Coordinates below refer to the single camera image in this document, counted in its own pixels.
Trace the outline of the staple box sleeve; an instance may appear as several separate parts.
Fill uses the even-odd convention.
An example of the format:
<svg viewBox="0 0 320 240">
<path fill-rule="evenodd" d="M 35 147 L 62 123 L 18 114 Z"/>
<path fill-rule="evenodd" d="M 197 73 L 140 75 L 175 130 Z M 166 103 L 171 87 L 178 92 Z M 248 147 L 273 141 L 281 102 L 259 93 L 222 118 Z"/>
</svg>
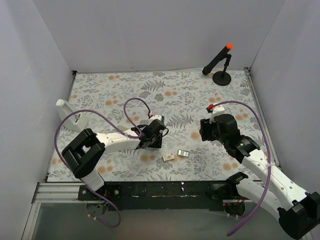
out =
<svg viewBox="0 0 320 240">
<path fill-rule="evenodd" d="M 164 161 L 164 162 L 172 161 L 172 160 L 175 159 L 175 155 L 174 155 L 173 152 L 171 152 L 171 153 L 166 153 L 166 154 L 164 154 L 164 155 L 162 156 L 162 158 L 163 158 L 163 161 Z"/>
</svg>

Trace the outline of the beige stapler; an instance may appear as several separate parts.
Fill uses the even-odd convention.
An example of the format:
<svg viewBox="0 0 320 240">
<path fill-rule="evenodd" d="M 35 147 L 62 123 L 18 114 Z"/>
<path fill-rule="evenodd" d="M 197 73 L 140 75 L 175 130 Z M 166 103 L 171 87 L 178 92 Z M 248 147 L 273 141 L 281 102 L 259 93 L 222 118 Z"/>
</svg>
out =
<svg viewBox="0 0 320 240">
<path fill-rule="evenodd" d="M 118 126 L 117 126 L 117 128 L 118 128 L 119 130 L 121 130 L 122 132 L 124 132 L 124 131 L 127 131 L 127 130 L 128 130 L 128 128 L 127 128 L 127 127 L 125 127 L 125 126 L 123 126 L 123 125 L 118 125 Z"/>
</svg>

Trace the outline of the staple tray with staples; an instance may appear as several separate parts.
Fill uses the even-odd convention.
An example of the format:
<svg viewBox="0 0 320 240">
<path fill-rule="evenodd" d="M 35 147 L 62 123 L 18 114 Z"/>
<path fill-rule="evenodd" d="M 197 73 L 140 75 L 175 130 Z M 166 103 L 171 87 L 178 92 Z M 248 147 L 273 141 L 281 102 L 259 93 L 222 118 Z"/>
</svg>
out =
<svg viewBox="0 0 320 240">
<path fill-rule="evenodd" d="M 177 152 L 177 155 L 180 156 L 180 157 L 188 158 L 189 155 L 190 155 L 190 152 L 186 151 L 186 150 L 179 149 L 178 152 Z"/>
</svg>

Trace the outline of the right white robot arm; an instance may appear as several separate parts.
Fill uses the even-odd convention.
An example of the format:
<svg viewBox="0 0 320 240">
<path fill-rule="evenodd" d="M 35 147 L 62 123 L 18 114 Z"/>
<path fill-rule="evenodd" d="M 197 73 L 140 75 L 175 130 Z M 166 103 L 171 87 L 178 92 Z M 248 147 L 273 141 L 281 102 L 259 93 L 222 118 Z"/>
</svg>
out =
<svg viewBox="0 0 320 240">
<path fill-rule="evenodd" d="M 214 115 L 200 121 L 201 139 L 218 141 L 226 152 L 252 171 L 261 186 L 238 172 L 227 179 L 226 192 L 232 199 L 245 197 L 275 217 L 284 232 L 295 240 L 320 223 L 320 195 L 309 193 L 289 179 L 276 165 L 269 163 L 260 146 L 242 135 L 230 114 Z"/>
</svg>

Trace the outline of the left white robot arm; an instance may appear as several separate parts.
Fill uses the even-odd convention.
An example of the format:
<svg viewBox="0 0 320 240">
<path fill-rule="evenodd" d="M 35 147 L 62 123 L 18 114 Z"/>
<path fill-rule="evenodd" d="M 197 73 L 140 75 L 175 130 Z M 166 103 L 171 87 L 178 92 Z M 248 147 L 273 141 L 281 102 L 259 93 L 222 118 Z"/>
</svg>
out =
<svg viewBox="0 0 320 240">
<path fill-rule="evenodd" d="M 124 131 L 124 134 L 95 133 L 87 128 L 63 149 L 62 157 L 74 177 L 89 187 L 89 194 L 95 200 L 103 199 L 107 193 L 105 181 L 96 169 L 102 155 L 124 150 L 161 148 L 163 131 L 166 129 L 163 116 L 154 115 L 148 120 L 148 125 L 139 127 L 142 128 L 139 138 L 135 127 Z"/>
</svg>

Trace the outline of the floral table mat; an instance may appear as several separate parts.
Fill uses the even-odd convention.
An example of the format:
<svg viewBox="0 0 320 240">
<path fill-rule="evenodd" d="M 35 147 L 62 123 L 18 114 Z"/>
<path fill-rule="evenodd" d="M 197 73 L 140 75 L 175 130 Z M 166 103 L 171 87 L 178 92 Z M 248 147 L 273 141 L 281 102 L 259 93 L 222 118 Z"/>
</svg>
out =
<svg viewBox="0 0 320 240">
<path fill-rule="evenodd" d="M 77 74 L 68 102 L 89 109 L 87 126 L 96 133 L 112 133 L 122 125 L 144 125 L 147 112 L 165 117 L 169 133 L 159 149 L 117 151 L 103 155 L 97 171 L 111 181 L 202 181 L 225 180 L 243 172 L 257 177 L 229 156 L 217 141 L 202 141 L 200 120 L 207 107 L 223 102 L 226 113 L 237 121 L 243 135 L 262 148 L 265 143 L 253 111 L 251 85 L 243 70 L 230 71 L 231 83 L 218 86 L 200 71 L 156 71 Z M 178 156 L 178 150 L 189 157 Z M 163 155 L 174 153 L 174 160 Z"/>
</svg>

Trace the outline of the black microphone stand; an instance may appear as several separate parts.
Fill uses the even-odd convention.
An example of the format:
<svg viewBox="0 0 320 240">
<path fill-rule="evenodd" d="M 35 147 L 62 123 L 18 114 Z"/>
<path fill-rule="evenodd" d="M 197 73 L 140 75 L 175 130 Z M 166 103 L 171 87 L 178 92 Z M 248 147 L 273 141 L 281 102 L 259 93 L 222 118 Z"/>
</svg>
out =
<svg viewBox="0 0 320 240">
<path fill-rule="evenodd" d="M 227 73 L 227 68 L 230 64 L 230 60 L 232 58 L 231 54 L 227 54 L 225 56 L 225 63 L 222 71 L 217 71 L 216 73 L 213 74 L 212 80 L 215 84 L 219 86 L 227 86 L 231 83 L 231 76 L 229 73 Z"/>
</svg>

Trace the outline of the black microphone orange tip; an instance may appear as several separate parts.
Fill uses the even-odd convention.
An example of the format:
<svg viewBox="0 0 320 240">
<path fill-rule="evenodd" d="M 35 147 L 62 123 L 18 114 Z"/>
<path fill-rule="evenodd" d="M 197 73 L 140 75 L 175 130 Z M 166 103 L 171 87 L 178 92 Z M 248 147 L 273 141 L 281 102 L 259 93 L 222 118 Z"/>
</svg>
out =
<svg viewBox="0 0 320 240">
<path fill-rule="evenodd" d="M 203 68 L 202 74 L 207 76 L 211 73 L 212 69 L 222 60 L 226 59 L 227 66 L 229 65 L 231 55 L 229 51 L 233 48 L 231 43 L 227 43 L 224 48 L 213 58 L 213 60 Z"/>
</svg>

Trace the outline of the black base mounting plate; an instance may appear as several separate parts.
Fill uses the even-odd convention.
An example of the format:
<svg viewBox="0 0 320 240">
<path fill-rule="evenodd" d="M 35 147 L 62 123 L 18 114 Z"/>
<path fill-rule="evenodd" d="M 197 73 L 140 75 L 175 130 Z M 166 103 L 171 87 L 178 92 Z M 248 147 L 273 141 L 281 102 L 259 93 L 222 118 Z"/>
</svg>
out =
<svg viewBox="0 0 320 240">
<path fill-rule="evenodd" d="M 119 210 L 222 211 L 224 202 L 243 203 L 235 186 L 226 180 L 105 182 L 96 191 Z"/>
</svg>

